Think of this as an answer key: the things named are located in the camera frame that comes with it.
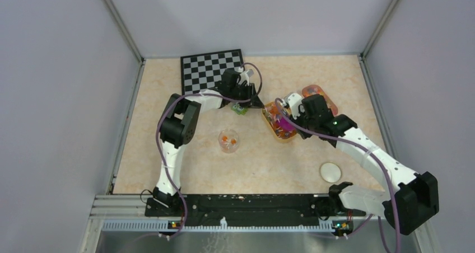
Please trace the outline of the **magenta plastic scoop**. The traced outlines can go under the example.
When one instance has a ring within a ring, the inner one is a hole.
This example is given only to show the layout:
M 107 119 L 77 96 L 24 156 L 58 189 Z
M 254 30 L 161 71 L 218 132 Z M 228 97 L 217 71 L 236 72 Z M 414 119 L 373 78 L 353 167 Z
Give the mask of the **magenta plastic scoop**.
M 292 126 L 287 120 L 285 120 L 283 117 L 279 118 L 277 120 L 278 126 L 284 130 L 285 132 L 292 132 L 295 130 L 295 127 Z

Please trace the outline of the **clear plastic cup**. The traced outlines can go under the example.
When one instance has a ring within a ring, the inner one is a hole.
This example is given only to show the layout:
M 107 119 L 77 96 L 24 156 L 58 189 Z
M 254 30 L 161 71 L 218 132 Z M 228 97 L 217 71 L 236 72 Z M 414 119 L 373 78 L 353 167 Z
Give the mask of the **clear plastic cup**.
M 240 138 L 233 129 L 224 129 L 218 136 L 218 143 L 221 151 L 225 153 L 234 153 L 238 150 Z

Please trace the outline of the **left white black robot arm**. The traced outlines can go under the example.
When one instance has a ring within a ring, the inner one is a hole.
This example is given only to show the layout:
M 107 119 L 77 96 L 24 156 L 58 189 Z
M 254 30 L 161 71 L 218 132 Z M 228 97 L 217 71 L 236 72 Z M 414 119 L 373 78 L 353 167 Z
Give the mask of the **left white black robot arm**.
M 227 69 L 212 88 L 188 95 L 173 94 L 157 124 L 156 143 L 162 160 L 159 180 L 153 189 L 153 200 L 165 215 L 174 215 L 180 207 L 180 172 L 184 151 L 193 139 L 199 116 L 228 104 L 260 109 L 261 86 L 250 81 L 257 68 Z

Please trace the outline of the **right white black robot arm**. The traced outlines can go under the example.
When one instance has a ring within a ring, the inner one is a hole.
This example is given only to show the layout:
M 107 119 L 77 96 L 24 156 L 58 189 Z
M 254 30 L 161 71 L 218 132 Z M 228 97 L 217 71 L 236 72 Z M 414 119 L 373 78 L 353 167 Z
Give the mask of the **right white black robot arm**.
M 313 135 L 349 155 L 383 190 L 343 182 L 330 188 L 330 211 L 343 215 L 349 209 L 385 218 L 402 235 L 409 235 L 439 212 L 439 187 L 430 172 L 419 174 L 376 145 L 345 114 L 333 115 L 322 95 L 285 97 L 289 120 L 303 139 Z

